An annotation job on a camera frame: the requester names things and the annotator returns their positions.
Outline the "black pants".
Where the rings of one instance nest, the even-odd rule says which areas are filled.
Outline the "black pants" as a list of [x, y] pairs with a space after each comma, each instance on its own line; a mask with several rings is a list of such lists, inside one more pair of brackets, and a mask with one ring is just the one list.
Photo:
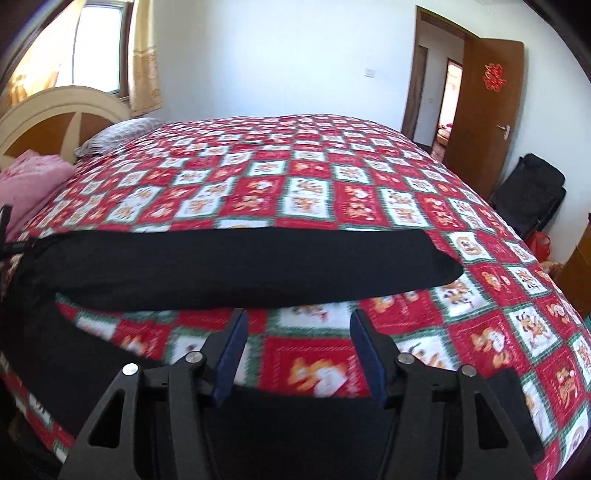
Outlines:
[[[19, 258], [1, 303], [1, 348], [24, 384], [77, 439], [121, 368], [165, 366], [67, 321], [55, 298], [103, 312], [280, 308], [427, 290], [463, 267], [423, 231], [283, 228], [164, 233], [77, 231], [3, 242]], [[517, 374], [485, 379], [532, 464], [543, 455]], [[214, 479], [381, 479], [394, 410], [369, 399], [304, 399], [233, 383], [205, 406]]]

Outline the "red patchwork bedspread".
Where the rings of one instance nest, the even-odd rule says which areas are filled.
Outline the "red patchwork bedspread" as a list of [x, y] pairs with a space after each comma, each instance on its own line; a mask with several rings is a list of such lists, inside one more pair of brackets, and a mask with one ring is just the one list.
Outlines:
[[88, 142], [75, 175], [18, 238], [69, 230], [423, 228], [464, 274], [363, 300], [377, 328], [425, 363], [516, 369], [545, 455], [565, 471], [590, 430], [590, 335], [517, 233], [440, 161], [391, 128], [337, 115], [123, 124]]

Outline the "red plastic bag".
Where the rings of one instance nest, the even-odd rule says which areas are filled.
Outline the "red plastic bag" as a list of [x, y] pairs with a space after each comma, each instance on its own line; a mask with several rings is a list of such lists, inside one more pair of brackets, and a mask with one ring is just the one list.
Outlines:
[[527, 240], [528, 248], [540, 262], [546, 262], [551, 254], [552, 242], [548, 235], [543, 232], [533, 233]]

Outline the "wooden bedside cabinet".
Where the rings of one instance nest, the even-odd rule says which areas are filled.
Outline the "wooden bedside cabinet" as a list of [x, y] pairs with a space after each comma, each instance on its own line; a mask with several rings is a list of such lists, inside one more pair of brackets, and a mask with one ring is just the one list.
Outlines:
[[591, 237], [590, 224], [561, 269], [556, 283], [575, 310], [586, 318], [591, 303]]

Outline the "brown wooden door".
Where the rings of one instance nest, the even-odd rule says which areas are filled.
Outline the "brown wooden door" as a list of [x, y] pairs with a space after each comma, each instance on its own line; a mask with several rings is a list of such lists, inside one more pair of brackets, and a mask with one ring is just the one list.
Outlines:
[[[483, 82], [485, 65], [501, 64], [507, 84], [497, 93]], [[519, 41], [472, 39], [465, 44], [456, 115], [444, 164], [483, 199], [497, 184], [519, 113], [525, 46]], [[510, 125], [508, 140], [498, 125]]]

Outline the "striped pillow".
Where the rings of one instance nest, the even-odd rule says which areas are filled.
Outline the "striped pillow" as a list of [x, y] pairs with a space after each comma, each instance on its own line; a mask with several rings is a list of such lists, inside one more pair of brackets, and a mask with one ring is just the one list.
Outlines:
[[74, 150], [74, 155], [77, 159], [86, 156], [104, 155], [157, 129], [163, 124], [162, 120], [152, 117], [133, 118], [118, 122], [85, 141]]

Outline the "pink folded blanket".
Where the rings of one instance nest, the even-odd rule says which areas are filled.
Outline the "pink folded blanket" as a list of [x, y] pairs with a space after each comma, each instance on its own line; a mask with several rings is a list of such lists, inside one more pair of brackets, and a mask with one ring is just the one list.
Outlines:
[[14, 240], [75, 172], [75, 166], [59, 155], [41, 155], [32, 150], [3, 170], [1, 206], [12, 207], [7, 239]]

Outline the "yellow curtain right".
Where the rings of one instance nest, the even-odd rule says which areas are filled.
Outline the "yellow curtain right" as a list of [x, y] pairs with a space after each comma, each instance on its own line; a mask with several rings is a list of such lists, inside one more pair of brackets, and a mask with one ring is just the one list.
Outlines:
[[131, 115], [161, 108], [153, 2], [133, 2], [128, 48], [128, 89]]

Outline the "red door decoration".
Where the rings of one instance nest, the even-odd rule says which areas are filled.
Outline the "red door decoration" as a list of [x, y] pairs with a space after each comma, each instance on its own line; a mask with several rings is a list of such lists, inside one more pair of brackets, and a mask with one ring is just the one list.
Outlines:
[[499, 93], [507, 84], [504, 69], [501, 64], [489, 63], [485, 65], [483, 82], [487, 90]]

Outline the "cream wooden headboard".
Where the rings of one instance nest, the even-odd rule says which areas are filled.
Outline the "cream wooden headboard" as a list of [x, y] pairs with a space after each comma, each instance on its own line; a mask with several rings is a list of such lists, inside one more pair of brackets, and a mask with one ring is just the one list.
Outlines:
[[74, 150], [105, 128], [131, 118], [117, 97], [84, 86], [55, 87], [11, 107], [1, 118], [1, 168], [28, 150], [73, 164]]

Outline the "window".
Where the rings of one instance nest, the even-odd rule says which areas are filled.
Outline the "window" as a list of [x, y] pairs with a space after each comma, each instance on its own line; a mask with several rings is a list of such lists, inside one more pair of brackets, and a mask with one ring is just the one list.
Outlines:
[[10, 106], [53, 87], [128, 93], [131, 1], [70, 1], [41, 29], [1, 89]]

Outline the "black bag by wall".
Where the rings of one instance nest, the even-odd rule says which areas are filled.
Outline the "black bag by wall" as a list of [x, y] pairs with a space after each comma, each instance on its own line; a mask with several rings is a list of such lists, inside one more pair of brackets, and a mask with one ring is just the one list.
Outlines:
[[529, 153], [521, 157], [489, 204], [527, 241], [552, 220], [565, 196], [565, 176], [546, 160]]

